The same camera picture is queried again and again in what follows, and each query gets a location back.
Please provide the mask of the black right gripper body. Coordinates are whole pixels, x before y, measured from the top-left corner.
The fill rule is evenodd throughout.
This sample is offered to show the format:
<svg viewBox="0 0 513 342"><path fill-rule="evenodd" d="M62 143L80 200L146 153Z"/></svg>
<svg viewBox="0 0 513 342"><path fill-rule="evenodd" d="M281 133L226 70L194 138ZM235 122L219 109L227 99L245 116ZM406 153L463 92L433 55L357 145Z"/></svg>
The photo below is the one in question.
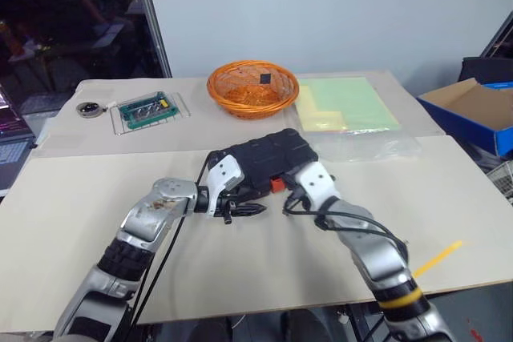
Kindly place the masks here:
<svg viewBox="0 0 513 342"><path fill-rule="evenodd" d="M305 196L305 189L297 181L297 175L297 172L291 171L280 174L281 179L285 183L285 188L290 191L289 199L301 199Z"/></svg>

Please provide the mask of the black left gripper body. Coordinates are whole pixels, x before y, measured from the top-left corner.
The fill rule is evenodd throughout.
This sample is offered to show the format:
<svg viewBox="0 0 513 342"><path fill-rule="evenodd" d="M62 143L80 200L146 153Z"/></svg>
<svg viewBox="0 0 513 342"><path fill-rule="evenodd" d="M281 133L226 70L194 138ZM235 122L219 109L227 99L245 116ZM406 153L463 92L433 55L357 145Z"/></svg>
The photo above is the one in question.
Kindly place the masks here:
<svg viewBox="0 0 513 342"><path fill-rule="evenodd" d="M225 225L229 225L232 223L232 217L237 216L240 205L236 195L223 194L217 199L217 216L223 219Z"/></svg>

